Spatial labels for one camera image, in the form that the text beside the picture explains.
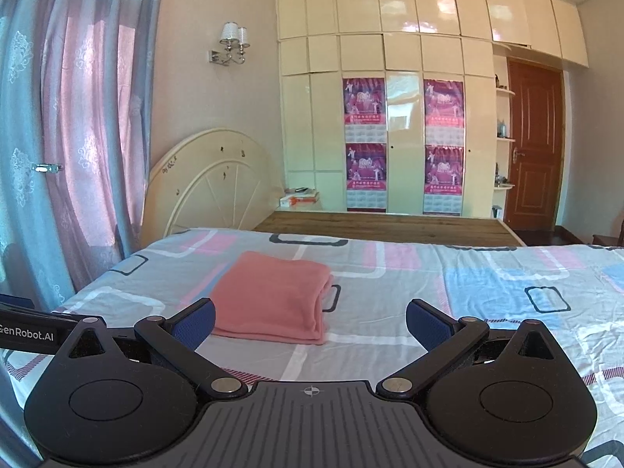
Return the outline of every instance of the blue gripper pad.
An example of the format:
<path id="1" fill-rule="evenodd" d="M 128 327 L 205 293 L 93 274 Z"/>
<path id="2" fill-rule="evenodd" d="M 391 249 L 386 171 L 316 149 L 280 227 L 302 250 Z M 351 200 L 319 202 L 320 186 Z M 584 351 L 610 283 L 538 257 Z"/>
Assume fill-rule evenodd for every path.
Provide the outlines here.
<path id="1" fill-rule="evenodd" d="M 171 317 L 171 335 L 189 350 L 195 350 L 210 335 L 215 326 L 215 305 L 209 299 L 200 299 Z"/>
<path id="2" fill-rule="evenodd" d="M 428 351 L 445 342 L 453 334 L 454 320 L 428 311 L 415 301 L 408 304 L 405 321 L 409 333 Z"/>

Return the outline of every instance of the lamp shade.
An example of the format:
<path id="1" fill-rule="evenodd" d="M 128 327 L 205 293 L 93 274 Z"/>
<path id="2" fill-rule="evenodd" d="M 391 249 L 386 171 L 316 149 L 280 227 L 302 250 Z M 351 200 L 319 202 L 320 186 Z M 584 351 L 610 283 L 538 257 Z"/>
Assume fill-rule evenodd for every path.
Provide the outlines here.
<path id="1" fill-rule="evenodd" d="M 241 27 L 238 29 L 238 42 L 244 46 L 249 45 L 249 37 L 247 36 L 247 28 Z"/>
<path id="2" fill-rule="evenodd" d="M 238 25 L 233 22 L 224 24 L 221 32 L 220 42 L 225 43 L 229 40 L 238 42 Z"/>

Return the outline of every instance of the wooden chair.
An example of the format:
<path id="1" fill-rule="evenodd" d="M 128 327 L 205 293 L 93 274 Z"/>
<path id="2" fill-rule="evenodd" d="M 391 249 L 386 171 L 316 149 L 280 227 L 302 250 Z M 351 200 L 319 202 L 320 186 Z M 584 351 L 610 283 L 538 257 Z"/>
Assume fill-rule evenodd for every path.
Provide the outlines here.
<path id="1" fill-rule="evenodd" d="M 617 238 L 613 236 L 599 236 L 594 234 L 594 245 L 598 246 L 624 246 L 624 222 L 622 222 L 622 229 L 620 235 Z"/>

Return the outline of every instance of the label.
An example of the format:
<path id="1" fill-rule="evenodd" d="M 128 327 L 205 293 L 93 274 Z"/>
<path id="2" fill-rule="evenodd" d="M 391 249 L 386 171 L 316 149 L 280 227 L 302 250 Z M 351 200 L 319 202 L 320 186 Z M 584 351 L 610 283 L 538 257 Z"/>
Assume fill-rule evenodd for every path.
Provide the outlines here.
<path id="1" fill-rule="evenodd" d="M 41 327 L 25 326 L 5 321 L 4 324 L 0 324 L 0 337 L 15 342 L 36 340 L 54 344 L 56 332 L 55 330 L 46 330 Z"/>

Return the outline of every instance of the poster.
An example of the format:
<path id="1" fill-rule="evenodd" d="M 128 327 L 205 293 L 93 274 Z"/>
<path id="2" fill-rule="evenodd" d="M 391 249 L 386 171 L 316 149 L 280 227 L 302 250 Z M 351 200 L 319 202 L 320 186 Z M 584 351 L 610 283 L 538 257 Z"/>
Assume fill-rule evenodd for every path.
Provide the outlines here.
<path id="1" fill-rule="evenodd" d="M 342 80 L 345 142 L 386 142 L 386 80 Z"/>
<path id="2" fill-rule="evenodd" d="M 346 145 L 347 189 L 386 191 L 386 145 Z"/>
<path id="3" fill-rule="evenodd" d="M 425 193 L 461 195 L 464 148 L 425 145 Z"/>
<path id="4" fill-rule="evenodd" d="M 386 81 L 350 78 L 342 82 L 347 210 L 383 212 L 388 206 Z"/>
<path id="5" fill-rule="evenodd" d="M 459 216 L 463 204 L 464 84 L 425 79 L 423 212 Z"/>

